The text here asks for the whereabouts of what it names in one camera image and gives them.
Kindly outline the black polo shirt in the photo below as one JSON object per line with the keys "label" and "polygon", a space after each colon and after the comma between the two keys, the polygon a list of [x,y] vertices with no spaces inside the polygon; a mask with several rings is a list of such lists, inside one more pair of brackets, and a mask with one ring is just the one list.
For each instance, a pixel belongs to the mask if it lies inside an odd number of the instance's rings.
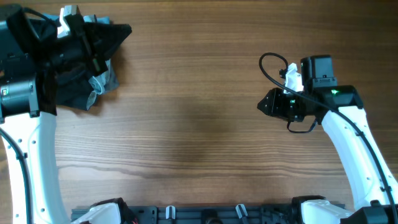
{"label": "black polo shirt", "polygon": [[19,4],[1,6],[1,119],[56,114],[58,105],[89,110],[113,88],[110,59],[128,24],[83,17],[65,6],[50,17]]}

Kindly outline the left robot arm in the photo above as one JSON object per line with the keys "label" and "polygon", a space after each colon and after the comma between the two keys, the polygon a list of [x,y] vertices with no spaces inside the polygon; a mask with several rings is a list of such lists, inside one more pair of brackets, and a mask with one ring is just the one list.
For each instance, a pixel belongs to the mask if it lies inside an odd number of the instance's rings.
{"label": "left robot arm", "polygon": [[56,19],[1,6],[1,138],[14,223],[69,223],[55,158],[57,106],[86,109],[94,82],[131,34],[127,24],[87,21],[76,5]]}

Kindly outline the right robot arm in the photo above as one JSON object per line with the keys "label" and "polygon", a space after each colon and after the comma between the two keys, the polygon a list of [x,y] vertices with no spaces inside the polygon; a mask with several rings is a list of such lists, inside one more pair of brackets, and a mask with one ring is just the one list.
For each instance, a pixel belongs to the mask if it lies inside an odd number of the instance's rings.
{"label": "right robot arm", "polygon": [[333,205],[319,195],[292,199],[290,220],[295,223],[397,223],[397,181],[389,170],[370,131],[364,104],[352,85],[339,85],[329,55],[302,58],[300,65],[284,62],[279,83],[257,104],[265,115],[287,124],[313,116],[309,131],[322,126],[332,141],[348,178],[354,211]]}

